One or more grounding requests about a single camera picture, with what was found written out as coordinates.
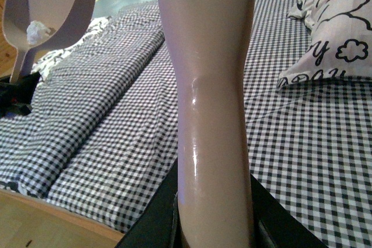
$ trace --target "pillow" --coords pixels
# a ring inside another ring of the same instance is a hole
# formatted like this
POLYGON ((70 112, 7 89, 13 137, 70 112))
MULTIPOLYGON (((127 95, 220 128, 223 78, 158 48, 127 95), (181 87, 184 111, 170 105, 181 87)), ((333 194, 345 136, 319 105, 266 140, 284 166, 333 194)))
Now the pillow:
POLYGON ((322 78, 372 77, 372 0, 299 0, 288 17, 304 19, 312 42, 279 75, 277 87, 322 78))

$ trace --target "black and white checkered fabric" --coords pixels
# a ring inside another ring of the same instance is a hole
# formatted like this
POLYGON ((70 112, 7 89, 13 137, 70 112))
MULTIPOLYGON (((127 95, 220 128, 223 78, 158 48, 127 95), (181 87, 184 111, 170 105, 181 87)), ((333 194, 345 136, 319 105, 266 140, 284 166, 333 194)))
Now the black and white checkered fabric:
POLYGON ((33 113, 0 120, 0 181, 43 197, 164 41, 157 5, 125 11, 35 91, 33 113))
POLYGON ((176 78, 163 44, 62 171, 47 201, 126 232, 176 157, 176 78))

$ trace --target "cartoon print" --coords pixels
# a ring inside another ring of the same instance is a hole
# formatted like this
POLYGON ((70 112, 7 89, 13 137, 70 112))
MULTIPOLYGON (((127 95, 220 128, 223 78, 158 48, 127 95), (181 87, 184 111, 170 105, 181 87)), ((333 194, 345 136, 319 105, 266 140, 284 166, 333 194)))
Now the cartoon print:
POLYGON ((299 74, 296 77, 294 77, 291 82, 293 84, 296 84, 297 82, 303 82, 303 81, 308 81, 308 80, 309 80, 309 76, 308 75, 306 75, 306 74, 299 74))
POLYGON ((356 39, 347 40, 337 48, 336 58, 350 63, 357 59, 364 60, 368 57, 368 45, 356 39))
POLYGON ((320 48, 322 41, 316 42, 315 44, 311 45, 307 52, 310 52, 313 50, 313 56, 316 58, 315 60, 315 66, 319 66, 320 63, 323 60, 324 54, 329 51, 329 48, 327 47, 330 43, 329 41, 326 41, 323 46, 320 48))
POLYGON ((278 87, 332 77, 372 76, 372 0, 300 0, 288 13, 304 19, 312 43, 282 72, 278 87))
POLYGON ((315 28, 339 16, 347 16, 351 19, 356 19, 365 24, 367 30, 372 31, 371 23, 368 19, 362 16, 363 11, 372 9, 371 0, 327 0, 318 12, 319 17, 315 28))

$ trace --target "white tissue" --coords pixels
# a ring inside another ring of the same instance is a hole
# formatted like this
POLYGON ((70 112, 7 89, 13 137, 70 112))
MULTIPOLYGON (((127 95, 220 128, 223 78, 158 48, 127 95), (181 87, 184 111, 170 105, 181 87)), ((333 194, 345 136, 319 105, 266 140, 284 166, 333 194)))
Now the white tissue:
POLYGON ((27 28, 27 42, 36 45, 49 37, 51 30, 42 22, 33 20, 27 28))

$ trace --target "bed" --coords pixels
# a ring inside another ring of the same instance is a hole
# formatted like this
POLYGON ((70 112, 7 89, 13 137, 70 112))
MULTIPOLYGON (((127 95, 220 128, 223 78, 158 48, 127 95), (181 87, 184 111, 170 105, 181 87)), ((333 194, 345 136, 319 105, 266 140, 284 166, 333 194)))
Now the bed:
MULTIPOLYGON (((309 47, 297 0, 256 0, 244 70, 253 176, 328 247, 372 246, 372 84, 278 88, 309 47)), ((33 112, 0 120, 0 188, 126 233, 177 157, 177 90, 157 3, 97 19, 41 59, 33 112)))

